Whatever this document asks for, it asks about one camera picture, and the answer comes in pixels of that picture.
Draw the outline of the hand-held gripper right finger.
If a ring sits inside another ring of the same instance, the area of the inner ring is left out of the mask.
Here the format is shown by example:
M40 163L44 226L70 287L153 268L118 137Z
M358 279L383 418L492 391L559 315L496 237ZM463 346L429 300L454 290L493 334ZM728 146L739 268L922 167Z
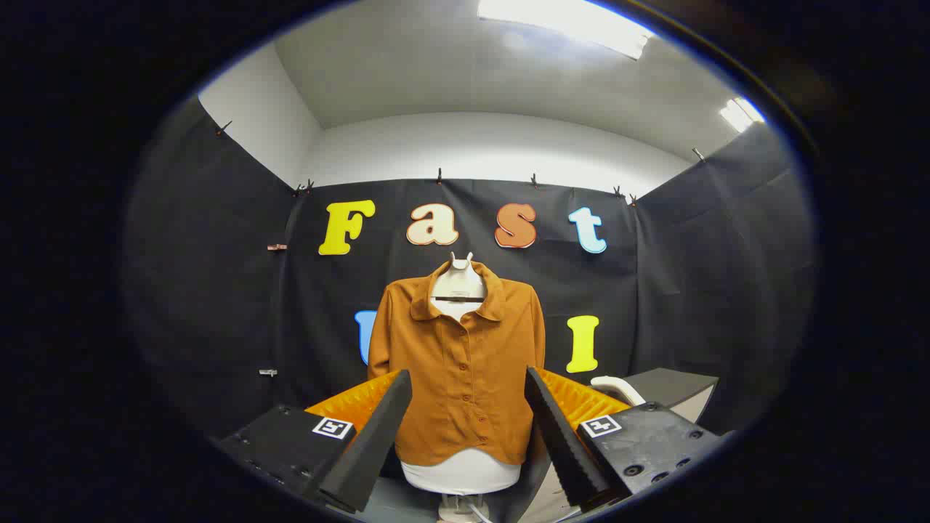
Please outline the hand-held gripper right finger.
M532 365L525 399L568 503L581 509L674 479L724 439L660 402L631 406Z

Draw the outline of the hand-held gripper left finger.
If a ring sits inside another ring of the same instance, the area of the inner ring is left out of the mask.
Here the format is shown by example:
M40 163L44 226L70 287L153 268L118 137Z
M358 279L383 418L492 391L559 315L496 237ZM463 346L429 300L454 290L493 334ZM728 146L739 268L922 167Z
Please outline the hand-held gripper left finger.
M312 407L279 404L215 445L276 490L362 512L412 395L409 372L389 372Z

